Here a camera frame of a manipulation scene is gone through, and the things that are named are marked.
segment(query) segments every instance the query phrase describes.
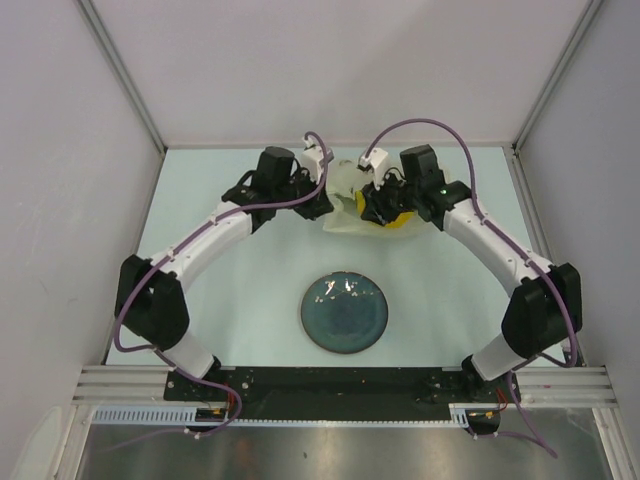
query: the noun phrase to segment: metal floor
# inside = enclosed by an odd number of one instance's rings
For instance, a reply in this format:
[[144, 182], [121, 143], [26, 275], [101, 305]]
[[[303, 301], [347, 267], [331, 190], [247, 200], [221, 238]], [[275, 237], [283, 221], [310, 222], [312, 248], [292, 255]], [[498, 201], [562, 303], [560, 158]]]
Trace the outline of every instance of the metal floor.
[[[195, 441], [166, 434], [101, 449], [150, 427], [93, 426], [78, 480], [611, 479], [591, 410], [532, 412], [554, 460], [522, 440], [474, 442], [458, 429], [237, 427]], [[525, 431], [508, 411], [504, 430]]]

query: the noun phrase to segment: yellow object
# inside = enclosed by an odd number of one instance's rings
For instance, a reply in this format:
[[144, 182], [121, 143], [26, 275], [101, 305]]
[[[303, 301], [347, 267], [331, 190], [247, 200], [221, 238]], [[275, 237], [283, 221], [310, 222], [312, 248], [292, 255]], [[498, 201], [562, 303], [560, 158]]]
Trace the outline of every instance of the yellow object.
[[[362, 194], [362, 191], [357, 190], [356, 191], [356, 209], [358, 210], [358, 214], [362, 215], [362, 212], [364, 212], [364, 209], [366, 206], [367, 206], [367, 201], [365, 200], [364, 195]], [[400, 215], [398, 215], [398, 218], [396, 218], [393, 222], [389, 222], [384, 226], [378, 225], [377, 223], [374, 223], [374, 222], [369, 222], [369, 223], [373, 223], [374, 225], [377, 225], [378, 227], [381, 227], [381, 228], [400, 228], [405, 223], [407, 223], [411, 217], [413, 217], [413, 212], [402, 212]]]

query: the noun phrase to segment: robotic hand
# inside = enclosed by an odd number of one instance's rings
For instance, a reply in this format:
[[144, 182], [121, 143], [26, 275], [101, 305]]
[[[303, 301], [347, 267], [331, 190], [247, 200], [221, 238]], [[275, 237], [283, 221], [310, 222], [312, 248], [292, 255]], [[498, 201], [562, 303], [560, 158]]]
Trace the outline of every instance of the robotic hand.
[[[274, 218], [278, 208], [293, 208], [309, 220], [331, 212], [333, 206], [324, 188], [307, 201], [301, 203], [299, 200], [319, 188], [323, 160], [322, 149], [310, 142], [299, 159], [284, 148], [267, 147], [260, 155], [256, 169], [246, 172], [222, 196], [222, 203], [187, 237], [191, 240], [184, 248], [172, 246], [150, 259], [132, 255], [125, 260], [120, 269], [117, 317], [142, 278], [152, 268], [158, 265], [160, 268], [135, 295], [124, 312], [122, 324], [162, 352], [164, 358], [197, 378], [218, 369], [220, 361], [189, 331], [184, 293], [224, 250]], [[291, 173], [294, 162], [298, 168]]]
[[[554, 266], [504, 234], [493, 219], [489, 220], [484, 206], [472, 198], [469, 187], [460, 181], [445, 183], [429, 145], [404, 150], [400, 160], [404, 177], [398, 171], [399, 178], [384, 150], [376, 148], [369, 157], [360, 158], [359, 168], [373, 170], [374, 177], [361, 192], [361, 218], [385, 226], [404, 212], [417, 212], [424, 221], [433, 222], [440, 231], [464, 244], [496, 276], [511, 299], [502, 333], [463, 362], [472, 383], [481, 385], [496, 379], [567, 337], [560, 305], [540, 273], [532, 268], [534, 263], [560, 292], [573, 331], [582, 328], [580, 275], [573, 266]], [[478, 215], [474, 200], [482, 215]], [[487, 227], [489, 221], [493, 229]], [[526, 252], [527, 260], [513, 245]]]

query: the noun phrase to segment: blue plate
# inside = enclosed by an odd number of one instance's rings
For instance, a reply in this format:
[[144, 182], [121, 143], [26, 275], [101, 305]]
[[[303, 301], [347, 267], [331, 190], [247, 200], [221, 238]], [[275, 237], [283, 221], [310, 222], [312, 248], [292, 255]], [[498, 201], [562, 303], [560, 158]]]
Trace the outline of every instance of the blue plate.
[[302, 298], [307, 335], [334, 353], [357, 353], [384, 333], [389, 307], [382, 290], [367, 277], [334, 272], [316, 280]]

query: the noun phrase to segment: light blue table surface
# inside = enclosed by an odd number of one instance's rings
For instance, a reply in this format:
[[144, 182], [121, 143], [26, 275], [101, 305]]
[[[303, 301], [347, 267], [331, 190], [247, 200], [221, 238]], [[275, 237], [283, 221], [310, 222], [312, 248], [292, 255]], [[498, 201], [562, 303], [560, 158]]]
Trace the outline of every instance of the light blue table surface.
[[[388, 149], [393, 155], [400, 150]], [[260, 151], [169, 150], [138, 254], [164, 250], [202, 222], [220, 196], [255, 168]], [[361, 151], [334, 149], [337, 160], [356, 159]], [[468, 183], [460, 149], [436, 152], [451, 179]], [[479, 198], [528, 244], [502, 149], [479, 147], [472, 154]], [[351, 355], [321, 349], [300, 322], [304, 292], [338, 270], [371, 278], [389, 303], [383, 336]], [[436, 229], [403, 239], [347, 236], [323, 231], [322, 219], [305, 221], [284, 211], [216, 260], [187, 292], [187, 304], [191, 328], [226, 365], [417, 367], [458, 366], [481, 349], [499, 333], [508, 298], [479, 260]], [[143, 342], [125, 330], [125, 345]], [[561, 357], [558, 346], [550, 352]], [[160, 364], [153, 354], [121, 354], [113, 347], [107, 363]]]

